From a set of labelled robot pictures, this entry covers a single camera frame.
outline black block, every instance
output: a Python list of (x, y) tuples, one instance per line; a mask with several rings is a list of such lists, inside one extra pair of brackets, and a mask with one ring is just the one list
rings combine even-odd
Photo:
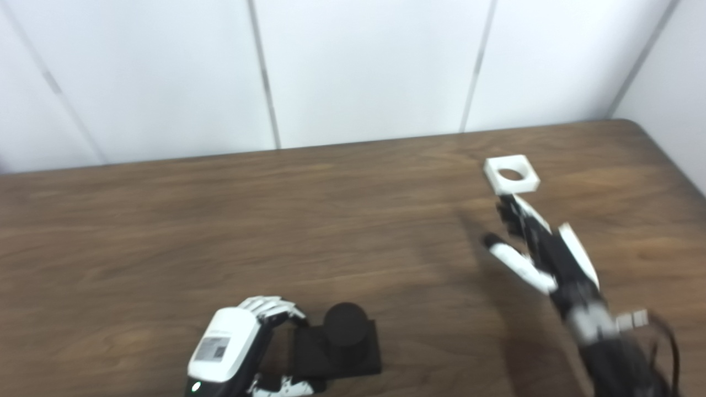
[(329, 309), (322, 326), (294, 331), (295, 376), (338, 379), (382, 372), (374, 320), (355, 304)]

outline black square base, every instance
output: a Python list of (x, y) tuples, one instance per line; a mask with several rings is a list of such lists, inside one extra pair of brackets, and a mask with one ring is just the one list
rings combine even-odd
[(338, 367), (328, 359), (327, 340), (323, 326), (297, 328), (294, 330), (293, 375), (303, 378), (339, 379), (380, 374), (383, 365), (380, 359), (378, 332), (375, 320), (368, 320), (368, 343), (362, 360), (353, 367)]

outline hole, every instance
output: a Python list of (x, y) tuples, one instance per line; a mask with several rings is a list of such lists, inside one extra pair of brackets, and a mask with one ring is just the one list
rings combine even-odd
[(515, 170), (502, 169), (498, 170), (498, 172), (503, 178), (509, 179), (511, 181), (521, 181), (525, 178), (524, 176), (522, 176), (522, 174)]

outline robot finger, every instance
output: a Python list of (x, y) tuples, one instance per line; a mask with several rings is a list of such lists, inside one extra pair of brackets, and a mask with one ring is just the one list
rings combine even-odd
[(535, 268), (530, 257), (522, 255), (497, 235), (488, 234), (484, 244), (491, 254), (541, 293), (549, 295), (558, 288), (552, 275)]
[(262, 295), (256, 296), (256, 297), (250, 297), (246, 300), (243, 301), (243, 303), (240, 304), (239, 307), (249, 310), (249, 311), (254, 311), (257, 309), (259, 306), (262, 304), (268, 303), (268, 302), (277, 302), (281, 300), (281, 297), (264, 297)]
[(564, 244), (566, 244), (566, 246), (569, 248), (569, 251), (571, 251), (571, 254), (573, 255), (574, 259), (576, 259), (576, 263), (578, 263), (578, 266), (581, 267), (583, 273), (591, 281), (593, 281), (597, 288), (600, 288), (600, 285), (598, 283), (598, 275), (596, 274), (596, 268), (593, 267), (593, 263), (591, 263), (591, 259), (589, 259), (588, 254), (586, 253), (586, 249), (584, 249), (583, 245), (581, 244), (581, 241), (578, 239), (578, 236), (576, 235), (576, 233), (574, 233), (571, 226), (569, 226), (568, 223), (564, 223), (562, 224), (562, 226), (559, 226), (558, 230), (561, 239), (564, 241)]
[(268, 310), (272, 309), (273, 307), (277, 307), (280, 305), (280, 302), (275, 302), (275, 301), (263, 301), (262, 304), (258, 305), (257, 307), (254, 307), (251, 309), (251, 311), (256, 315), (259, 316), (262, 313), (267, 312)]
[(535, 210), (534, 207), (532, 207), (522, 197), (519, 197), (517, 194), (501, 197), (501, 200), (506, 203), (506, 205), (512, 205), (513, 199), (517, 207), (519, 207), (520, 209), (520, 213), (517, 214), (518, 216), (522, 216), (523, 218), (536, 219), (537, 222), (539, 222), (539, 224), (542, 225), (542, 227), (544, 227), (544, 229), (546, 229), (546, 231), (551, 234), (551, 227), (549, 227), (547, 221), (545, 221), (544, 218), (537, 212), (537, 210)]
[(253, 397), (299, 397), (326, 390), (325, 381), (297, 379), (294, 377), (262, 377), (252, 390)]
[(276, 307), (273, 307), (272, 309), (269, 309), (266, 312), (261, 312), (259, 314), (259, 316), (267, 318), (267, 317), (276, 316), (280, 313), (289, 313), (289, 310), (290, 310), (290, 307), (288, 305), (280, 304), (280, 305), (277, 305)]
[(299, 308), (297, 308), (297, 306), (292, 306), (292, 307), (290, 307), (290, 308), (289, 308), (289, 313), (290, 313), (293, 317), (296, 317), (296, 318), (299, 318), (299, 319), (306, 319), (306, 314), (304, 314), (303, 311), (299, 310)]

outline white square block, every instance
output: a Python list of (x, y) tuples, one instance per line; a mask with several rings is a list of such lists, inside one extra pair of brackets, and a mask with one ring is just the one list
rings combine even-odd
[[(539, 186), (539, 177), (525, 155), (488, 158), (483, 170), (497, 195), (535, 191)], [(500, 170), (515, 171), (522, 175), (522, 179), (507, 179), (500, 175)]]

